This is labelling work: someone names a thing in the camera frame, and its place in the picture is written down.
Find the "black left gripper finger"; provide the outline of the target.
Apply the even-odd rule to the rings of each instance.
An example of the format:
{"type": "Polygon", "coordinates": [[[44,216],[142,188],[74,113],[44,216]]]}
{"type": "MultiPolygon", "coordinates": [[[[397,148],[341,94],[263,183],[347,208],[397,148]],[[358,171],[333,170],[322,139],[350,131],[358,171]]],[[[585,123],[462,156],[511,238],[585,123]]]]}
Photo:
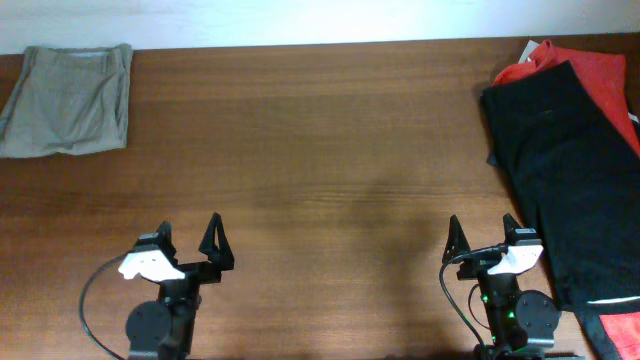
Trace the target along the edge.
{"type": "Polygon", "coordinates": [[[235,267],[235,258],[225,235],[222,217],[214,212],[200,242],[198,251],[220,271],[235,267]]]}
{"type": "Polygon", "coordinates": [[[156,229],[156,233],[157,244],[161,251],[168,260],[174,260],[177,250],[172,244],[171,224],[168,221],[163,221],[156,229]]]}

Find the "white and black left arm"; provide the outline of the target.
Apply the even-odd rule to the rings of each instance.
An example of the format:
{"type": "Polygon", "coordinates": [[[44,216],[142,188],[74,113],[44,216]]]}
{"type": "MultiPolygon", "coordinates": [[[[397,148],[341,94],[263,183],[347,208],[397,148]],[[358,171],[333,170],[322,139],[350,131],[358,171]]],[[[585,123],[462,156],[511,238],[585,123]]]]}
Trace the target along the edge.
{"type": "Polygon", "coordinates": [[[141,235],[118,271],[159,287],[157,298],[129,313],[125,333],[128,360],[181,360],[191,353],[200,288],[221,281],[221,271],[209,261],[180,264],[171,241],[171,224],[141,235]]]}

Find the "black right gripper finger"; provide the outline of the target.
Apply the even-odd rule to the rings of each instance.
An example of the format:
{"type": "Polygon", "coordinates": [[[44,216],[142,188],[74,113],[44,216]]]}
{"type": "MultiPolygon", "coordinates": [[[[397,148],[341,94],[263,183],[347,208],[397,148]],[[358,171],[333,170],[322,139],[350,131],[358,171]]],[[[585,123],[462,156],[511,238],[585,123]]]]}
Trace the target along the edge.
{"type": "Polygon", "coordinates": [[[515,245],[520,239],[518,230],[521,229],[521,225],[510,213],[506,213],[503,216],[502,221],[505,233],[505,242],[508,245],[515,245]]]}
{"type": "Polygon", "coordinates": [[[448,238],[445,245],[442,263],[447,263],[455,257],[471,251],[460,221],[456,215],[449,219],[448,238]]]}

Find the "khaki shorts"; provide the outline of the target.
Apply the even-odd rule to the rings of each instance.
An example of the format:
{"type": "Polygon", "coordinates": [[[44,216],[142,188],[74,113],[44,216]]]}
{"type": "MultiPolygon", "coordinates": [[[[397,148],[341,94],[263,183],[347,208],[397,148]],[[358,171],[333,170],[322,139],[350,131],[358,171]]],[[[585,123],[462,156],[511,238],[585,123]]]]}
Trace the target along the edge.
{"type": "Polygon", "coordinates": [[[129,44],[30,46],[1,112],[1,156],[87,155],[127,145],[129,44]]]}

